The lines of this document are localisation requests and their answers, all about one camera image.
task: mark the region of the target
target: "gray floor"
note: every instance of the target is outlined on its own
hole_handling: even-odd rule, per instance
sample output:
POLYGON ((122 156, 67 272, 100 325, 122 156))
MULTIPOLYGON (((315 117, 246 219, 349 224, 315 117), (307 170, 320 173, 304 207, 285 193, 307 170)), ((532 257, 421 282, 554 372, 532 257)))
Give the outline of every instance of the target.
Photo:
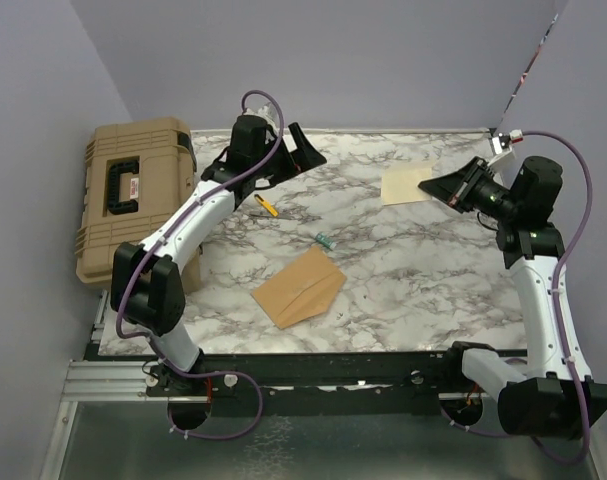
MULTIPOLYGON (((474 437, 441 417, 266 417, 246 437, 207 442, 170 435, 161 404, 79 408, 66 480, 596 478, 590 463, 561 467, 527 438, 474 437)), ((246 421, 216 419, 207 427, 231 432, 246 421)), ((577 448, 554 446, 567 454, 577 448)))

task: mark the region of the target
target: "marble table top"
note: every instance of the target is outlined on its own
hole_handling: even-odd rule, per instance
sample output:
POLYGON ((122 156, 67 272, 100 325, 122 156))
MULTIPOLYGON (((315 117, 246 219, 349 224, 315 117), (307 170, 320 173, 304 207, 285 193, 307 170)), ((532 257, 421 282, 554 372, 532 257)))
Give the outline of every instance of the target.
MULTIPOLYGON (((487 134, 308 133, 328 164, 262 192, 284 215, 252 198, 206 239, 203 287, 187 297, 184 321, 206 353, 310 353, 439 350, 455 340, 524 348, 518 297, 493 234, 473 214, 431 200, 383 207, 381 175, 404 162, 436 161, 434 174, 489 158, 487 134), (314 245, 318 232, 338 243, 328 256, 347 281, 329 311, 280 330, 250 292, 314 245)), ((196 135, 199 168, 227 145, 196 135)), ((293 148, 291 138, 286 138, 293 148)), ((151 353, 120 340, 106 314, 102 355, 151 353)))

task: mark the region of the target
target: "black handle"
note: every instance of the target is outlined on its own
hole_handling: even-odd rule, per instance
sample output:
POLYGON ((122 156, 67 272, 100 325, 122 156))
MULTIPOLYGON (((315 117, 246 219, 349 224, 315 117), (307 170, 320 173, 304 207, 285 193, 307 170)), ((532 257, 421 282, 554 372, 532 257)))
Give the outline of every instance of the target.
POLYGON ((107 209, 113 215, 123 215, 139 211, 139 202, 127 200, 119 202, 121 196, 121 175, 124 173, 139 173, 139 161, 127 160, 115 163, 107 172, 107 209))

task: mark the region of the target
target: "yellow sticky note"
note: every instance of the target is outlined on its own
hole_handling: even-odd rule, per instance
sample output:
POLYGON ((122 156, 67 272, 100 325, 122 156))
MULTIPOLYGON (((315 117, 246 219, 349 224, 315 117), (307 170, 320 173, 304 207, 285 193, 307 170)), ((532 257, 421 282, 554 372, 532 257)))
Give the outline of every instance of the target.
POLYGON ((395 165, 383 172, 381 200, 383 205, 423 202, 432 198, 418 184, 432 178, 434 162, 395 165))

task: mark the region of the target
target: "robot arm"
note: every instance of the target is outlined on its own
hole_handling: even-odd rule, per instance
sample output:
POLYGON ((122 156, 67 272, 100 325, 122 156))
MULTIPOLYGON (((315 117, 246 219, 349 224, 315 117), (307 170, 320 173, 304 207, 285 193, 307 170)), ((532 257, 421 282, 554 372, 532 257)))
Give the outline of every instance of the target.
POLYGON ((134 283, 125 317, 130 323, 147 329, 148 338, 158 353, 184 372, 193 368, 201 352, 190 339, 181 319, 185 310, 181 272, 185 265, 212 229, 254 191, 257 181, 267 181, 268 185, 263 188, 271 188, 327 162, 307 141, 298 124, 293 123, 288 128, 296 150, 289 152, 281 142, 275 154, 254 175, 218 191, 194 208, 195 201, 257 165, 274 147, 274 131, 266 120, 253 115, 238 117, 225 159, 215 160, 204 170, 190 199, 141 244, 124 243, 114 254, 110 305, 118 310, 137 266, 160 243, 134 283), (179 218, 183 218, 182 222, 168 235, 170 226, 179 218))
POLYGON ((498 221, 496 241, 516 286, 525 324, 525 370, 500 359, 488 345, 455 342, 455 368, 498 403, 509 434, 576 438, 581 434, 576 388, 562 348, 567 340, 593 424, 607 410, 607 385, 597 384, 579 347, 565 287, 559 281, 560 323, 555 316, 552 278, 564 253, 561 234, 549 221, 562 186, 562 168, 543 157, 528 157, 508 189, 493 180, 514 158, 514 133, 493 139, 495 157, 474 158, 462 169, 426 180, 419 188, 459 212, 474 209, 498 221))

